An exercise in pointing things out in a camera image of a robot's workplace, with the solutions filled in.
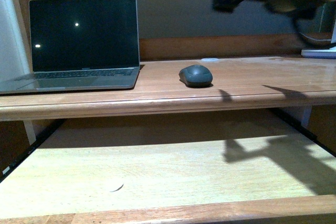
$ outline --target open laptop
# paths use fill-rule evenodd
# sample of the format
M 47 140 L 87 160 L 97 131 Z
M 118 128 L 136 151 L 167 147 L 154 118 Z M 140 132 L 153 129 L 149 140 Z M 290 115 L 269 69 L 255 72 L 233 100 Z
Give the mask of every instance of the open laptop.
M 32 0 L 29 13 L 33 73 L 1 82 L 1 94 L 134 87 L 137 0 Z

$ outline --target laptop screen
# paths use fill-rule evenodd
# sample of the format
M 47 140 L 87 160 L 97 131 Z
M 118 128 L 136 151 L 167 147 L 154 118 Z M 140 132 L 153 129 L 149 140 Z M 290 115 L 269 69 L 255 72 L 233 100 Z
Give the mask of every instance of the laptop screen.
M 34 71 L 139 66 L 137 0 L 29 2 Z

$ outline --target computer mouse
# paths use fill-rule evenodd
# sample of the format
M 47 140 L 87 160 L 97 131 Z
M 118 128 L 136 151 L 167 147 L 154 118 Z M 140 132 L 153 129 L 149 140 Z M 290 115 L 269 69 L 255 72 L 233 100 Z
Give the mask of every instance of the computer mouse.
M 209 87 L 213 79 L 210 70 L 202 65 L 186 67 L 178 75 L 180 80 L 191 88 Z

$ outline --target wooden desk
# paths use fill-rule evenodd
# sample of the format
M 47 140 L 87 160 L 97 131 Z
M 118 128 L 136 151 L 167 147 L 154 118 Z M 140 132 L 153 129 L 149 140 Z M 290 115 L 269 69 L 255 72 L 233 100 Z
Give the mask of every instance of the wooden desk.
M 118 115 L 69 120 L 10 174 L 3 222 L 333 223 L 335 158 L 267 111 L 223 110 L 336 103 L 336 62 L 221 59 L 187 88 L 199 63 L 143 62 L 127 91 L 1 96 L 3 121 Z M 193 113 L 154 115 L 174 112 Z
M 190 89 L 179 71 L 207 66 L 213 86 Z M 133 90 L 0 97 L 0 120 L 215 111 L 336 103 L 336 61 L 300 56 L 143 62 Z
M 0 184 L 0 222 L 334 223 L 335 181 L 267 110 L 71 119 Z

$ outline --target wall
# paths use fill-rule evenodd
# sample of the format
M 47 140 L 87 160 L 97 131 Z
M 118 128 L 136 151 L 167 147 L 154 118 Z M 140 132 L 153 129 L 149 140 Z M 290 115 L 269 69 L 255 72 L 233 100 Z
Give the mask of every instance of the wall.
M 242 2 L 233 14 L 212 10 L 212 0 L 138 0 L 141 38 L 292 33 L 290 21 L 262 3 Z M 323 8 L 305 32 L 319 31 Z
M 0 81 L 29 72 L 13 0 L 0 0 Z

